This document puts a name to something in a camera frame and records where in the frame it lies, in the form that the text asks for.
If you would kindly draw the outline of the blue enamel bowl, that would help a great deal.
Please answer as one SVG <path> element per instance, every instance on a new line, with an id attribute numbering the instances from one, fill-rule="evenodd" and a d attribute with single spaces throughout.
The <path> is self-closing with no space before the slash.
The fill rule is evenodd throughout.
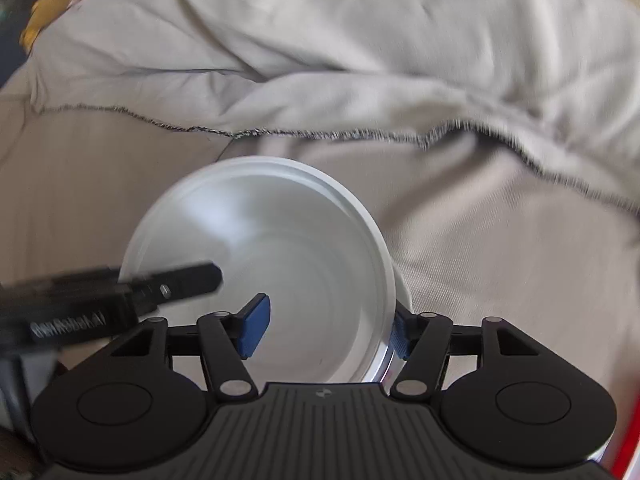
<path id="1" fill-rule="evenodd" d="M 397 264 L 394 264 L 394 279 L 396 300 L 399 301 L 406 309 L 412 311 L 411 292 Z M 375 361 L 375 364 L 378 364 L 378 367 L 372 367 L 367 372 L 366 378 L 371 379 L 372 382 L 378 382 L 383 386 L 383 389 L 386 392 L 389 392 L 390 386 L 397 378 L 405 364 L 405 361 L 397 355 L 390 339 L 386 341 L 385 353 L 383 356 L 380 354 L 378 355 L 378 360 Z"/>

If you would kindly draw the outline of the red foil tray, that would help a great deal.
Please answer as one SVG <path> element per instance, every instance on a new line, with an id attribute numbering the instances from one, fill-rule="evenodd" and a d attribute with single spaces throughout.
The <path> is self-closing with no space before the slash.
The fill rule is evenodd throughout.
<path id="1" fill-rule="evenodd" d="M 615 479 L 625 478 L 639 437 L 639 320 L 628 323 L 612 371 L 610 393 L 617 422 L 606 449 L 605 464 Z"/>

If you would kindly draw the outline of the grey sofa cover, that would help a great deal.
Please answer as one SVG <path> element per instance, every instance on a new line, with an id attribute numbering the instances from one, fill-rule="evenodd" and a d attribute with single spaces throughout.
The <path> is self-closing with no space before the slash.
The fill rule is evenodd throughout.
<path id="1" fill-rule="evenodd" d="M 1 91 L 2 280 L 250 154 L 356 194 L 418 307 L 638 392 L 637 0 L 82 0 Z"/>

